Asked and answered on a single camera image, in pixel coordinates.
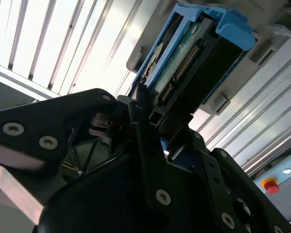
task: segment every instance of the emergency stop button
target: emergency stop button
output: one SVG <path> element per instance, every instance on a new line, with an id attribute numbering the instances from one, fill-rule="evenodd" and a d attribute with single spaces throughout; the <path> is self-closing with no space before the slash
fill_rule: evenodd
<path id="1" fill-rule="evenodd" d="M 263 180 L 261 186 L 265 188 L 267 194 L 275 194 L 280 190 L 280 187 L 277 185 L 277 180 L 274 178 Z"/>

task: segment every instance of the red button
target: red button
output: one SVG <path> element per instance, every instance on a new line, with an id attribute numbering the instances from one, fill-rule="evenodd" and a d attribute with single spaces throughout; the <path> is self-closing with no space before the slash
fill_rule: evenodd
<path id="1" fill-rule="evenodd" d="M 279 192 L 280 190 L 280 187 L 276 184 L 275 181 L 266 182 L 264 188 L 268 194 L 274 194 Z"/>

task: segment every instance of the black plastic bracket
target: black plastic bracket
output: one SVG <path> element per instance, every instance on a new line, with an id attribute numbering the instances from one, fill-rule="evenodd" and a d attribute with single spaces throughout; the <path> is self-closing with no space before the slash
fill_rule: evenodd
<path id="1" fill-rule="evenodd" d="M 222 232 L 248 232 L 235 214 L 220 167 L 217 161 L 206 153 L 203 138 L 192 130 L 187 131 L 187 134 L 191 141 L 190 146 L 185 148 L 185 153 L 192 153 L 194 165 L 191 170 L 202 180 L 215 228 Z"/>
<path id="2" fill-rule="evenodd" d="M 95 138 L 89 134 L 93 116 L 111 114 L 115 106 L 111 94 L 92 89 L 0 111 L 0 144 L 50 164 L 44 175 L 54 173 L 69 147 Z M 13 135 L 4 130 L 11 122 L 21 125 L 23 133 Z M 44 136 L 55 138 L 51 143 L 57 146 L 49 150 L 42 147 L 39 141 Z"/>
<path id="3" fill-rule="evenodd" d="M 280 229 L 291 233 L 289 222 L 226 151 L 214 149 L 211 156 L 218 161 L 223 175 L 230 182 L 233 195 L 243 200 L 250 210 L 251 232 L 279 232 Z"/>
<path id="4" fill-rule="evenodd" d="M 150 210 L 172 217 L 177 205 L 158 133 L 150 125 L 146 111 L 137 102 L 130 102 L 128 109 L 136 137 L 134 142 L 137 143 L 133 145 L 133 151 L 141 162 L 146 204 Z"/>

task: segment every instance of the green circuit board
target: green circuit board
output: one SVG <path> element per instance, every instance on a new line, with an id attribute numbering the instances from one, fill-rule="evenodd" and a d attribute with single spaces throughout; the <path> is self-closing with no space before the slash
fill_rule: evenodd
<path id="1" fill-rule="evenodd" d="M 198 52 L 197 40 L 201 37 L 201 26 L 199 22 L 195 22 L 185 33 L 179 45 L 176 47 L 172 56 L 166 63 L 165 67 L 154 82 L 151 99 L 154 100 L 163 91 L 163 99 L 167 98 L 172 92 L 171 86 L 166 86 L 170 80 L 179 82 L 181 75 L 184 73 L 194 55 Z"/>

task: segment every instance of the screw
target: screw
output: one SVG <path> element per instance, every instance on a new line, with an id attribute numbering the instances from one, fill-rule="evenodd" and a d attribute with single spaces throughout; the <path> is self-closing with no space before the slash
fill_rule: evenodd
<path id="1" fill-rule="evenodd" d="M 225 151 L 221 151 L 221 155 L 223 156 L 223 157 L 225 157 L 225 158 L 227 158 L 227 154 L 225 153 Z"/>
<path id="2" fill-rule="evenodd" d="M 108 100 L 108 101 L 111 100 L 111 97 L 110 97 L 110 96 L 103 95 L 102 97 L 103 97 L 105 100 Z"/>
<path id="3" fill-rule="evenodd" d="M 201 138 L 201 136 L 200 136 L 200 134 L 198 132 L 194 132 L 194 134 L 195 134 L 195 137 Z"/>
<path id="4" fill-rule="evenodd" d="M 283 231 L 278 226 L 274 226 L 274 230 L 276 233 L 283 233 Z"/>
<path id="5" fill-rule="evenodd" d="M 235 228 L 235 222 L 234 219 L 228 214 L 223 212 L 221 214 L 222 221 L 230 228 L 234 229 Z"/>
<path id="6" fill-rule="evenodd" d="M 43 136 L 39 140 L 40 147 L 47 150 L 54 150 L 58 147 L 58 141 L 52 136 Z"/>
<path id="7" fill-rule="evenodd" d="M 138 108 L 139 110 L 142 110 L 142 107 L 140 107 L 138 104 L 136 104 L 136 108 Z"/>
<path id="8" fill-rule="evenodd" d="M 4 133 L 10 136 L 19 136 L 25 132 L 24 126 L 15 122 L 6 123 L 2 130 Z"/>
<path id="9" fill-rule="evenodd" d="M 193 27 L 191 34 L 194 34 L 196 32 L 197 26 Z"/>
<path id="10" fill-rule="evenodd" d="M 163 205 L 169 205 L 171 203 L 169 194 L 163 189 L 156 191 L 156 199 Z"/>

